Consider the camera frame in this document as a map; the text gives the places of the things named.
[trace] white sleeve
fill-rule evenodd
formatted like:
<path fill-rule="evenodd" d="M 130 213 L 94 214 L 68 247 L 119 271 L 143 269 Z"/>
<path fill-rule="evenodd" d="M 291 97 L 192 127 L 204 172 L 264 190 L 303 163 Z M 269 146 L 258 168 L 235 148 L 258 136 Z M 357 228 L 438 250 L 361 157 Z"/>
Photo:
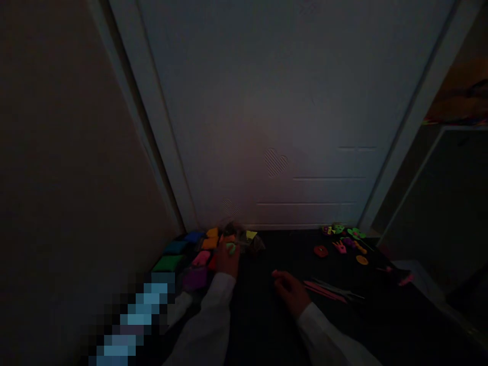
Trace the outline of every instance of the white sleeve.
<path fill-rule="evenodd" d="M 164 366 L 224 364 L 229 342 L 229 303 L 234 286 L 234 277 L 226 273 L 215 275 L 200 312 L 185 324 Z"/>
<path fill-rule="evenodd" d="M 313 302 L 300 315 L 297 325 L 314 366 L 381 366 L 361 343 L 333 326 Z"/>

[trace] pixelated area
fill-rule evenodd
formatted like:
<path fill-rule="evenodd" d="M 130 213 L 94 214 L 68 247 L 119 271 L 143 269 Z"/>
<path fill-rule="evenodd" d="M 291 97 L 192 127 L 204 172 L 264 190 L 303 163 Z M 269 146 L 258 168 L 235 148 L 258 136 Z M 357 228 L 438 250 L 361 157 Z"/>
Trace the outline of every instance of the pixelated area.
<path fill-rule="evenodd" d="M 105 318 L 103 330 L 98 329 L 96 345 L 87 352 L 89 365 L 132 364 L 144 337 L 167 327 L 167 306 L 174 303 L 175 274 L 152 272 L 144 277 L 135 293 L 122 296 L 125 303 L 113 307 L 119 311 Z"/>

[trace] white door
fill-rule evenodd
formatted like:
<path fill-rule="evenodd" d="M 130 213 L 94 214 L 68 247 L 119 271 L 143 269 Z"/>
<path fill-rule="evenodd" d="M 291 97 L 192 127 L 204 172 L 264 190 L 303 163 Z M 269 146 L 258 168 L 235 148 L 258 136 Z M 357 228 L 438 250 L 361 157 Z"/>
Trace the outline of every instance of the white door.
<path fill-rule="evenodd" d="M 140 0 L 199 224 L 356 225 L 449 0 Z"/>

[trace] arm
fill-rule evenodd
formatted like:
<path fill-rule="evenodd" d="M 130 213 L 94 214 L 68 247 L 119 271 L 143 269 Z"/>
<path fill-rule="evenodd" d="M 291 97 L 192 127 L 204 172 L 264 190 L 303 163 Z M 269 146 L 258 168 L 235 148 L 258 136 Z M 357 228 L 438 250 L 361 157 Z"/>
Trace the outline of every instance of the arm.
<path fill-rule="evenodd" d="M 215 255 L 217 274 L 202 300 L 201 310 L 185 324 L 164 366 L 224 364 L 229 343 L 229 303 L 237 278 L 240 248 L 236 246 L 235 253 L 230 255 L 221 239 Z"/>
<path fill-rule="evenodd" d="M 381 365 L 360 343 L 334 327 L 312 303 L 305 287 L 287 272 L 273 272 L 274 286 L 297 320 L 300 335 L 314 366 Z"/>
<path fill-rule="evenodd" d="M 381 363 L 359 342 L 333 326 L 311 302 L 297 320 L 310 360 L 318 365 L 374 365 Z"/>

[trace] hand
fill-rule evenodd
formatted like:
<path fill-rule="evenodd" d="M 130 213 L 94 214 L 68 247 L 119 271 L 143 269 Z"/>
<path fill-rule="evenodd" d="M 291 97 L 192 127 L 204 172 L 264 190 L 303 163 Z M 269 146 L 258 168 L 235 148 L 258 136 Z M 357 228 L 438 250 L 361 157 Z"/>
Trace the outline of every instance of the hand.
<path fill-rule="evenodd" d="M 240 257 L 240 246 L 235 246 L 234 254 L 230 255 L 229 251 L 232 249 L 230 247 L 227 249 L 227 245 L 225 240 L 220 239 L 219 246 L 216 252 L 216 265 L 217 265 L 217 272 L 227 273 L 231 275 L 235 279 L 237 279 L 237 271 L 239 269 L 239 257 Z"/>
<path fill-rule="evenodd" d="M 273 271 L 276 280 L 274 288 L 285 302 L 288 310 L 298 319 L 305 308 L 312 302 L 303 284 L 288 272 Z"/>

